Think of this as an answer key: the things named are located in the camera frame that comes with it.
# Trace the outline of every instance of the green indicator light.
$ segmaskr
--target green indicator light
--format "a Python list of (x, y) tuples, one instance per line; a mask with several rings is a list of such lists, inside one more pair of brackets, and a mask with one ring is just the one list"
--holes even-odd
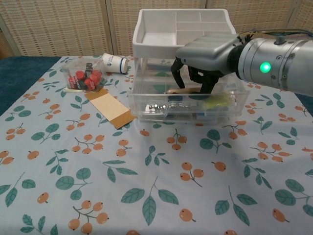
[(270, 66), (270, 63), (269, 62), (263, 62), (261, 65), (260, 65), (260, 70), (262, 73), (267, 73), (269, 72), (271, 69), (271, 66)]

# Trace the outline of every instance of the tablecloth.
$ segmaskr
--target tablecloth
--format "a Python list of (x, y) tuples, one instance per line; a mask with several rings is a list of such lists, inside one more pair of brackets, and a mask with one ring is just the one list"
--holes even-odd
[[(313, 233), (312, 116), (293, 93), (245, 83), (243, 114), (214, 126), (116, 130), (63, 92), (61, 58), (0, 117), (1, 234)], [(107, 74), (125, 105), (134, 80)]]

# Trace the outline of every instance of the blue carpet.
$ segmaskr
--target blue carpet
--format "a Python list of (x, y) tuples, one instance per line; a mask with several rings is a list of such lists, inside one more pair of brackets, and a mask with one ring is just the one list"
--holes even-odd
[(0, 115), (59, 59), (60, 57), (16, 56), (0, 60)]

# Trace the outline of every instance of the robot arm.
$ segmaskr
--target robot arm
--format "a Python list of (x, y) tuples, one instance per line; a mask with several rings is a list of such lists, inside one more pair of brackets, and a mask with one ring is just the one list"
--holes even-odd
[[(187, 65), (190, 79), (202, 84), (200, 93), (210, 94), (219, 77), (235, 72), (247, 82), (313, 96), (313, 41), (285, 39), (297, 33), (313, 37), (308, 31), (287, 29), (239, 36), (208, 34), (177, 50), (173, 77), (184, 88), (179, 69)], [(276, 39), (252, 39), (251, 34), (268, 34)]]

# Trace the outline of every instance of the white plastic organizer tray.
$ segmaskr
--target white plastic organizer tray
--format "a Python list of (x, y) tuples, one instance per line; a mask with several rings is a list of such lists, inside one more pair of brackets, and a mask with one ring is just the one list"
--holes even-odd
[(224, 9), (141, 9), (133, 37), (136, 58), (175, 58), (179, 47), (218, 32), (235, 34)]

